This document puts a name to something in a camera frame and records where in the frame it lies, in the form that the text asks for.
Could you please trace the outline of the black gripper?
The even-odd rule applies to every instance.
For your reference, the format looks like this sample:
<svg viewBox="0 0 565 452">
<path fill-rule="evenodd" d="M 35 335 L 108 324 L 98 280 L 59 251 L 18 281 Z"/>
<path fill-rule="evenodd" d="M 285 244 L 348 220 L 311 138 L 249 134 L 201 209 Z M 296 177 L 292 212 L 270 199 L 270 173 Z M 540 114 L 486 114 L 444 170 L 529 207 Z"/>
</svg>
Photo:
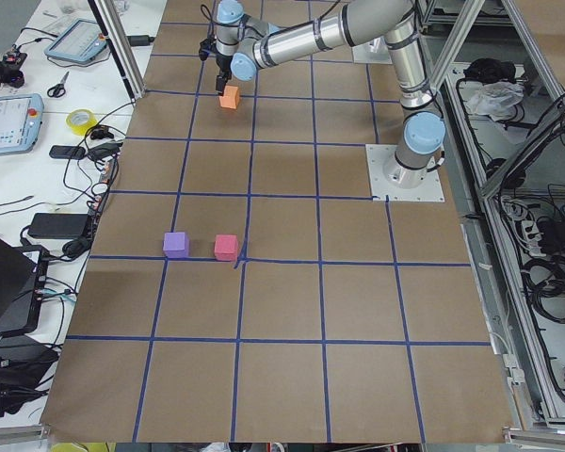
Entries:
<svg viewBox="0 0 565 452">
<path fill-rule="evenodd" d="M 202 40 L 199 47 L 199 58 L 201 61 L 206 61 L 209 57 L 214 57 L 219 67 L 216 78 L 216 92 L 223 93 L 232 77 L 231 63 L 233 57 L 221 53 L 217 48 L 216 40 Z"/>
</svg>

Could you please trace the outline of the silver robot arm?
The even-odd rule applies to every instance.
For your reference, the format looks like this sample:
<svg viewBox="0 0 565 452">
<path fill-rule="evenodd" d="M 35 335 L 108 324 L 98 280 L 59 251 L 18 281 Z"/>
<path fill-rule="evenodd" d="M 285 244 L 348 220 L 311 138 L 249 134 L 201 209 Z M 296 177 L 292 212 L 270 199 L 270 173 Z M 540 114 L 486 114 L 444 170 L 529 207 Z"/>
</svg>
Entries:
<svg viewBox="0 0 565 452">
<path fill-rule="evenodd" d="M 250 81 L 259 71 L 289 61 L 380 40 L 394 67 L 404 111 L 401 139 L 385 160 L 383 174 L 391 185 L 409 189 L 437 169 L 430 160 L 441 148 L 446 129 L 434 109 L 436 93 L 426 71 L 412 2 L 336 3 L 311 20 L 287 27 L 249 15 L 238 1 L 221 1 L 215 10 L 201 10 L 210 28 L 198 56 L 215 58 L 219 95 L 231 78 Z"/>
</svg>

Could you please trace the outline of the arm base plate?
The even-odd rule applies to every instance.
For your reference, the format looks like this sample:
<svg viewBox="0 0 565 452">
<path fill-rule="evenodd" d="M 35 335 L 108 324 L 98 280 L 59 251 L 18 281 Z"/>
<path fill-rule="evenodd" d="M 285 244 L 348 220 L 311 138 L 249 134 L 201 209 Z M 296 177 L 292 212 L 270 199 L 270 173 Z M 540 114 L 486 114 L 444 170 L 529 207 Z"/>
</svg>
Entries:
<svg viewBox="0 0 565 452">
<path fill-rule="evenodd" d="M 444 202 L 439 171 L 405 169 L 396 161 L 396 145 L 366 144 L 371 198 L 378 202 Z"/>
<path fill-rule="evenodd" d="M 353 62 L 356 64 L 391 65 L 392 60 L 383 37 L 352 48 Z"/>
</svg>

